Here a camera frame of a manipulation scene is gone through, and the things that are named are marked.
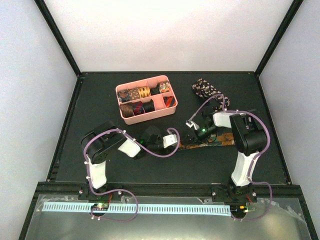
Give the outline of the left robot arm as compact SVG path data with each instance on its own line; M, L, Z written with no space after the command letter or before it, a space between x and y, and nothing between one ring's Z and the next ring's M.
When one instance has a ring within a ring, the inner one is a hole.
M147 154L157 158L168 158L178 151L180 134L170 127L167 133L156 126L149 126L138 138L128 135L112 121L107 121L87 132L80 145L85 159L89 193L97 200L108 192L106 165L116 157L141 159Z

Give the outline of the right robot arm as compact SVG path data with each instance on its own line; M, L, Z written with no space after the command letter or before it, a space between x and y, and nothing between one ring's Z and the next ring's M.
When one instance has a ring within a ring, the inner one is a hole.
M252 175L256 163L270 146L270 134L264 123L253 113L238 110L224 110L209 115L209 126L200 127L192 118L186 121L198 139L204 139L217 130L232 130L235 147L238 151L235 168L227 184L228 198L240 201L253 182Z

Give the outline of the brown green patterned tie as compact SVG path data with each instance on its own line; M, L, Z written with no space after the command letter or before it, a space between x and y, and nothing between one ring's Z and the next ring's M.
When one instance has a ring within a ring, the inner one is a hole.
M206 139L196 139L192 136L187 136L186 139L182 140L179 144L179 150L191 150L202 147L224 147L234 146L235 140L231 132L223 133L221 135L211 134Z

